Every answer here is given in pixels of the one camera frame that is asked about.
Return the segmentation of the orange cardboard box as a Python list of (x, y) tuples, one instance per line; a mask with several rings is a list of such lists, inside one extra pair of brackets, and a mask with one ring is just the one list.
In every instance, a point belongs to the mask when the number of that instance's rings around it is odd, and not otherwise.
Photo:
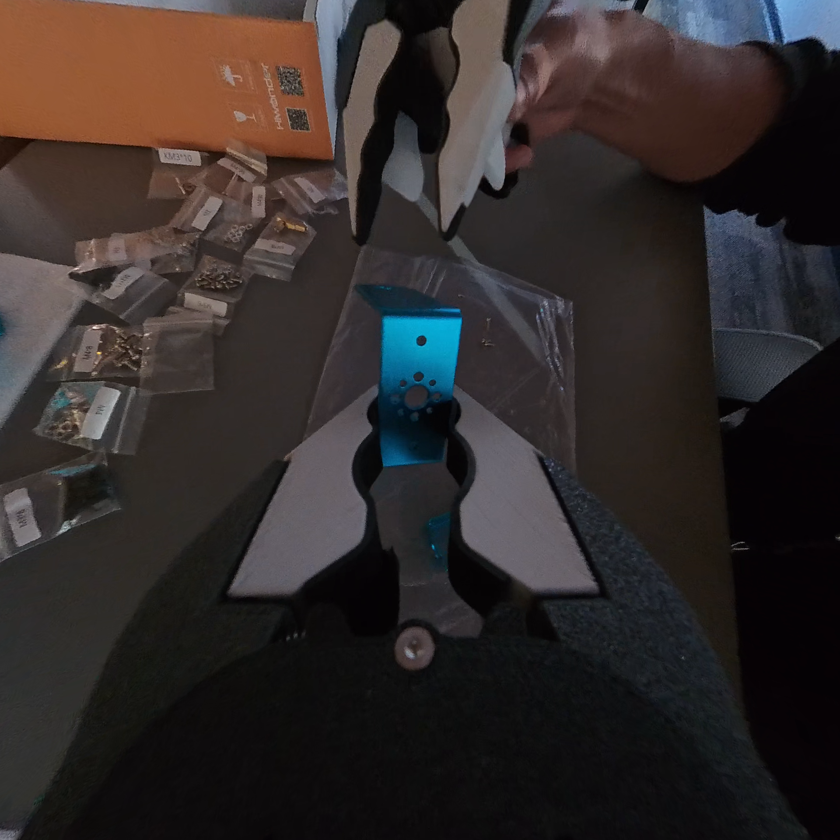
[(316, 5), (2, 1), (2, 138), (330, 161)]

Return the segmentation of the person's right forearm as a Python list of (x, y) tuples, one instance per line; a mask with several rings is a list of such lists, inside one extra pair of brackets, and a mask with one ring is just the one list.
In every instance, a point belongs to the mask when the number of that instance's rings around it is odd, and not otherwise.
[(839, 51), (816, 38), (746, 41), (782, 74), (778, 118), (720, 173), (696, 184), (714, 214), (739, 212), (763, 228), (782, 224), (799, 245), (839, 246)]

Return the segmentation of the white chair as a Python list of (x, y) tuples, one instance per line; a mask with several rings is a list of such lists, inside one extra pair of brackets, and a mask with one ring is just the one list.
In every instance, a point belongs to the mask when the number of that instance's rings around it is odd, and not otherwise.
[(717, 397), (747, 404), (759, 402), (823, 350), (786, 332), (714, 328), (711, 337)]

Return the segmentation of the large blue U bracket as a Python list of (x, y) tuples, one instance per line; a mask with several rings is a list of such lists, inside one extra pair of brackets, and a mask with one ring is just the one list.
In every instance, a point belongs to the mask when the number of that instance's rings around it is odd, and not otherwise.
[(377, 416), (384, 467), (445, 459), (462, 313), (408, 287), (360, 284), (381, 318)]

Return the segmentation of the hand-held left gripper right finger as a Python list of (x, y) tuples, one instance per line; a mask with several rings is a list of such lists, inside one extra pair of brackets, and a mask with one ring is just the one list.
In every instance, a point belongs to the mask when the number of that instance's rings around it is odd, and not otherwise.
[(454, 397), (467, 459), (455, 536), (503, 584), (536, 597), (598, 596), (542, 454), (463, 389)]

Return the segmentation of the pile of small screw bags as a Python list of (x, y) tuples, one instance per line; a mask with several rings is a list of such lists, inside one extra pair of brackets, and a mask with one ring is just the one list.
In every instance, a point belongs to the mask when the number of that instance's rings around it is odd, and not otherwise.
[(149, 150), (31, 143), (2, 245), (58, 256), (84, 302), (2, 424), (2, 561), (164, 567), (302, 438), (356, 257), (346, 214), (277, 243), (267, 206), (144, 200)]

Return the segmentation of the white foam sheet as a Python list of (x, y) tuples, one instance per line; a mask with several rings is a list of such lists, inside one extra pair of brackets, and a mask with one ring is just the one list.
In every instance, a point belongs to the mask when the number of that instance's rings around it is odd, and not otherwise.
[(14, 410), (84, 302), (71, 268), (1, 254), (1, 424)]

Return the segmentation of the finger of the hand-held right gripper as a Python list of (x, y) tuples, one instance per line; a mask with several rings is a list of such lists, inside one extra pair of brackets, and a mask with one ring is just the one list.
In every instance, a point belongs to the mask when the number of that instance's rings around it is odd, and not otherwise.
[(395, 23), (348, 23), (338, 43), (338, 108), (353, 241), (369, 240), (388, 186), (414, 203), (424, 189), (418, 128), (402, 109), (406, 37)]
[(440, 234), (451, 240), (476, 194), (505, 196), (506, 146), (515, 80), (506, 39), (452, 37), (455, 73), (445, 101), (446, 132), (437, 154), (437, 216)]

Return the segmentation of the person's black clothing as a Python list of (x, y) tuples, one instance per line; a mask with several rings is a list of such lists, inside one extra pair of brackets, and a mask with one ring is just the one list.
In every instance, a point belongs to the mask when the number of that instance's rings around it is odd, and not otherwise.
[(839, 342), (722, 436), (752, 739), (812, 838), (839, 838)]

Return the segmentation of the clear plastic bag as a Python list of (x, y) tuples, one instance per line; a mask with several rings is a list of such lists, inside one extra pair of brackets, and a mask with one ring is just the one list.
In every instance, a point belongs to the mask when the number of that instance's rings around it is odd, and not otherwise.
[[(568, 301), (472, 261), (365, 246), (314, 397), (305, 438), (379, 381), (381, 319), (354, 287), (401, 286), (461, 310), (456, 384), (537, 450), (575, 468), (573, 310)], [(495, 347), (480, 346), (492, 318)], [(448, 515), (458, 485), (444, 464), (385, 468), (372, 497), (381, 542), (400, 562), (400, 620), (426, 618), (456, 637), (482, 619), (446, 574)]]

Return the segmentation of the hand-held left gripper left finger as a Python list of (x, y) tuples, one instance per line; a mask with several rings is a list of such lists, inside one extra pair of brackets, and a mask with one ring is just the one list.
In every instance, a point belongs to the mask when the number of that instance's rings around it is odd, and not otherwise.
[(287, 599), (360, 546), (367, 505), (353, 462), (373, 432), (374, 385), (291, 451), (286, 470), (239, 564), (232, 598)]

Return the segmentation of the person's right hand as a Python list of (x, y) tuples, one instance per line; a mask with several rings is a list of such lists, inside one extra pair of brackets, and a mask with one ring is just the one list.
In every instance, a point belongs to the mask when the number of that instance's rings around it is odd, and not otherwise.
[(586, 134), (672, 182), (698, 182), (727, 166), (722, 79), (727, 52), (632, 12), (564, 12), (554, 5), (521, 57), (511, 123), (537, 142)]

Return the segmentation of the dark grey desk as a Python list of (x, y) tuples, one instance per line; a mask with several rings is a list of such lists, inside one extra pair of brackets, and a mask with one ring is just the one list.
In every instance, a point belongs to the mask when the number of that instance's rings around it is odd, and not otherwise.
[[(704, 214), (580, 136), (546, 143), (459, 235), (480, 263), (571, 301), (576, 467), (695, 610), (742, 698), (711, 350)], [(2, 562), (2, 825), (25, 824), (117, 637), (179, 552), (302, 438), (358, 249), (348, 204), (313, 221), (290, 282), (252, 280), (215, 389), (152, 398), (122, 509)]]

